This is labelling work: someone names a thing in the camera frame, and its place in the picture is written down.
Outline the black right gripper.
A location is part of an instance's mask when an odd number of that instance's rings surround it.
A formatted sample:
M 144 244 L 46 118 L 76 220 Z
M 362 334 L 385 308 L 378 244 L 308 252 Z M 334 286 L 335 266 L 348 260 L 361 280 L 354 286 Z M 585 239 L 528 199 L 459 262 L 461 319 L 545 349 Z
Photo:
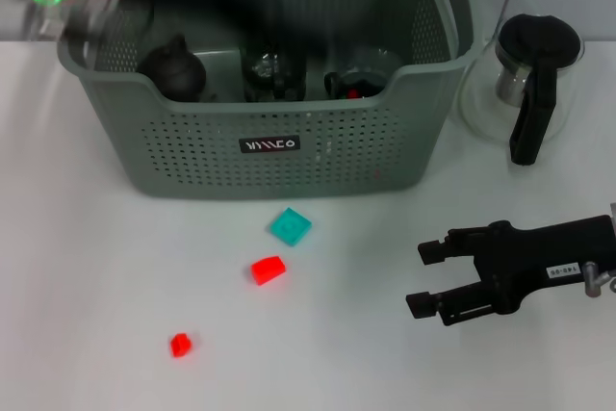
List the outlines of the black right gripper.
M 451 326 L 494 312 L 509 315 L 527 295 L 582 283 L 586 264 L 595 266 L 595 277 L 616 270 L 616 231 L 608 215 L 532 230 L 502 221 L 489 228 L 451 229 L 441 242 L 421 243 L 418 251 L 425 265 L 475 257 L 482 283 L 405 298 L 416 320 L 439 315 L 445 326 Z

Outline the teal square building block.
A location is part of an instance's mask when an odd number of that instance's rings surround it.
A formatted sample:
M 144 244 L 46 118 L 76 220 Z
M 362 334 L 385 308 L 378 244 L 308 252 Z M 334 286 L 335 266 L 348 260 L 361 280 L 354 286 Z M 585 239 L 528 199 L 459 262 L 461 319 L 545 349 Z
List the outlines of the teal square building block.
M 269 232 L 288 246 L 297 245 L 312 228 L 312 222 L 292 208 L 285 209 L 269 226 Z

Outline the bright red sloped block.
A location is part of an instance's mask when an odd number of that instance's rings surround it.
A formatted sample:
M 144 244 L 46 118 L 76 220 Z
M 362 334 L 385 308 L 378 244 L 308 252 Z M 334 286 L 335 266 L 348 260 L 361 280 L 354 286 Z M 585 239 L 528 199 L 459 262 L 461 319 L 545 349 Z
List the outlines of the bright red sloped block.
M 279 256 L 261 259 L 250 266 L 250 274 L 258 286 L 270 282 L 285 272 L 286 265 Z

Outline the small red building block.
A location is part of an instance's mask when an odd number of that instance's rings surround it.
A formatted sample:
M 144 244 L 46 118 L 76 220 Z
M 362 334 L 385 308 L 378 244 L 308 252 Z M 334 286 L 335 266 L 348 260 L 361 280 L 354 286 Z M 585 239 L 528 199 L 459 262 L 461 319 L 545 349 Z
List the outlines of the small red building block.
M 192 339 L 187 333 L 177 333 L 170 339 L 169 349 L 174 358 L 182 358 L 192 351 Z

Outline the grey-green perforated storage bin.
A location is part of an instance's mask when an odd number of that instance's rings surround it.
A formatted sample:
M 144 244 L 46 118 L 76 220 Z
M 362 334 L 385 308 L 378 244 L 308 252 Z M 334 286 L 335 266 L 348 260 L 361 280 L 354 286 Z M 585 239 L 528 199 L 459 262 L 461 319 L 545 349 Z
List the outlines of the grey-green perforated storage bin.
M 137 72 L 175 35 L 219 103 L 177 102 Z M 402 60 L 372 97 L 331 99 L 336 50 L 367 46 Z M 58 57 L 81 82 L 129 180 L 151 196 L 280 199 L 401 190 L 418 183 L 465 68 L 478 56 L 475 0 L 373 0 L 344 40 L 307 64 L 302 101 L 247 102 L 244 36 L 158 7 L 125 7 L 98 41 L 64 39 Z

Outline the small black clay teapot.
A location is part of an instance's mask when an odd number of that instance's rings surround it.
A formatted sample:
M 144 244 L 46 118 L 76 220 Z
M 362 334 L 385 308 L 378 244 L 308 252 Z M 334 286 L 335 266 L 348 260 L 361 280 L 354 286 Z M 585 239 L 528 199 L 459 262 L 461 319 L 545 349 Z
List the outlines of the small black clay teapot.
M 207 83 L 205 66 L 182 34 L 149 52 L 137 72 L 148 77 L 164 97 L 177 102 L 196 102 Z

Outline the metal plug right gripper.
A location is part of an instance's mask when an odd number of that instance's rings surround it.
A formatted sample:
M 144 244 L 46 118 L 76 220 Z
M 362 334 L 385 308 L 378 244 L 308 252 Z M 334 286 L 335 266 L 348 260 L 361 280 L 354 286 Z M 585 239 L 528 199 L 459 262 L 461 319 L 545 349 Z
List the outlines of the metal plug right gripper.
M 616 270 L 599 272 L 599 266 L 594 262 L 587 262 L 582 267 L 585 293 L 591 298 L 597 298 L 603 293 L 603 286 L 616 295 Z

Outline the glass teapot black lid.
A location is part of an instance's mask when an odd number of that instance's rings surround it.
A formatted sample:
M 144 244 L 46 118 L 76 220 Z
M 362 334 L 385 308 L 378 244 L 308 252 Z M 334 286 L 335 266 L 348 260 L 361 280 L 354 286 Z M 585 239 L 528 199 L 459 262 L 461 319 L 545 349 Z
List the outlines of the glass teapot black lid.
M 542 146 L 567 122 L 583 54 L 581 37 L 562 19 L 510 17 L 463 79 L 463 120 L 485 140 L 505 145 L 512 164 L 535 164 Z

